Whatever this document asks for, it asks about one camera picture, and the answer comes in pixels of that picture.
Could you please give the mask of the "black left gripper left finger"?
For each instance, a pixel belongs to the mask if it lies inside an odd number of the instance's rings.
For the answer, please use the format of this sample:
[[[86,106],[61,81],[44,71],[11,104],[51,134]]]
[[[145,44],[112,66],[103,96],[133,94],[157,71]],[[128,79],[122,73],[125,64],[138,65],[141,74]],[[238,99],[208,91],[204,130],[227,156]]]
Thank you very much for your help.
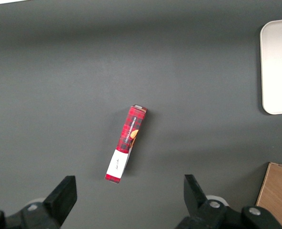
[[[59,229],[76,201],[76,177],[66,176],[46,198],[32,200],[10,216],[0,210],[0,229]]]

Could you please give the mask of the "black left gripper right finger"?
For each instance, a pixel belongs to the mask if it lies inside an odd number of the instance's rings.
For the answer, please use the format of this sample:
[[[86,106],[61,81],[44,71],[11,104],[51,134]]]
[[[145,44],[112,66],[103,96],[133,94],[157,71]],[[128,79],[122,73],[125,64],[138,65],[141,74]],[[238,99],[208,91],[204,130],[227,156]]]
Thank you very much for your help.
[[[183,195],[189,216],[178,229],[282,229],[265,208],[245,206],[235,211],[223,198],[206,196],[194,175],[184,176]]]

